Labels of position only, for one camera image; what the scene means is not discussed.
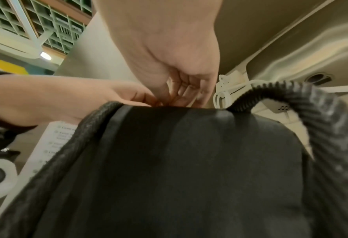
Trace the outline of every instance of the black bag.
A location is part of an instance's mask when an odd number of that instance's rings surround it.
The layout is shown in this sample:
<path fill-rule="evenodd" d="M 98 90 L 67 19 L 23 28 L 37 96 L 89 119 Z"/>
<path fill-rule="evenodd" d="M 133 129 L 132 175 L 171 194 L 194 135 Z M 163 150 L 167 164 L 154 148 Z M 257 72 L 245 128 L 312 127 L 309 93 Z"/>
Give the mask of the black bag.
<path fill-rule="evenodd" d="M 289 103 L 294 133 L 250 114 Z M 297 83 L 258 87 L 228 110 L 110 102 L 0 217 L 0 238 L 348 238 L 348 108 Z"/>

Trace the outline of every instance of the yellow wall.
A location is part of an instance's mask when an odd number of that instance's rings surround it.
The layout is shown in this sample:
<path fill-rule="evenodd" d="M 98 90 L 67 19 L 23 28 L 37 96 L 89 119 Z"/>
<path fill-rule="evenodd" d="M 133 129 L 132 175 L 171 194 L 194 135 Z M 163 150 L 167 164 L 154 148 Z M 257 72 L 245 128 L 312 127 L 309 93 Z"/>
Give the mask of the yellow wall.
<path fill-rule="evenodd" d="M 13 74 L 28 74 L 25 68 L 0 60 L 0 69 Z"/>

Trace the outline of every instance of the hand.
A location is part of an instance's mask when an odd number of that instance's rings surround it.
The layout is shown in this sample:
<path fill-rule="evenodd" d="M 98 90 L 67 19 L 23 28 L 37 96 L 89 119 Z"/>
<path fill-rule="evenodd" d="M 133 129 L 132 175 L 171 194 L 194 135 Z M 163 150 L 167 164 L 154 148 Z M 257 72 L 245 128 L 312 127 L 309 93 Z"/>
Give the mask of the hand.
<path fill-rule="evenodd" d="M 219 69 L 213 25 L 221 0 L 98 0 L 96 4 L 130 69 L 160 101 L 174 106 L 194 100 L 193 107 L 206 104 Z"/>
<path fill-rule="evenodd" d="M 109 101 L 156 105 L 143 85 L 133 82 L 59 76 L 0 75 L 0 120 L 18 126 L 66 121 L 78 124 Z"/>

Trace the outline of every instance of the black rope handle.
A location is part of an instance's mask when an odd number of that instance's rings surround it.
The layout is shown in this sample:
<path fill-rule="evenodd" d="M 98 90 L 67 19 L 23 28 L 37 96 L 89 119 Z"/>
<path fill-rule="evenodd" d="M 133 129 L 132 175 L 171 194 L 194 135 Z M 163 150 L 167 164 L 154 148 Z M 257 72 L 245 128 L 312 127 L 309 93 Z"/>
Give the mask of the black rope handle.
<path fill-rule="evenodd" d="M 307 128 L 315 162 L 310 180 L 314 238 L 348 238 L 348 106 L 311 84 L 258 86 L 227 110 L 250 113 L 263 99 L 286 102 Z"/>
<path fill-rule="evenodd" d="M 31 179 L 0 216 L 0 238 L 31 237 L 60 181 L 80 156 L 86 144 L 107 118 L 122 106 L 109 102 L 92 112 L 78 125 L 72 138 Z"/>

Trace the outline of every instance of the light fixture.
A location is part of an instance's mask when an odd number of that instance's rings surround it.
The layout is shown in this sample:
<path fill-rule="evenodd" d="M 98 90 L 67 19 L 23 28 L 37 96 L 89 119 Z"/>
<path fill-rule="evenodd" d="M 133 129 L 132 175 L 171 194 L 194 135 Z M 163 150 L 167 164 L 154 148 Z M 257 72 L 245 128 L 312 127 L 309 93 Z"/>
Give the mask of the light fixture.
<path fill-rule="evenodd" d="M 40 56 L 46 60 L 52 60 L 52 57 L 49 54 L 47 54 L 46 52 L 40 53 Z"/>

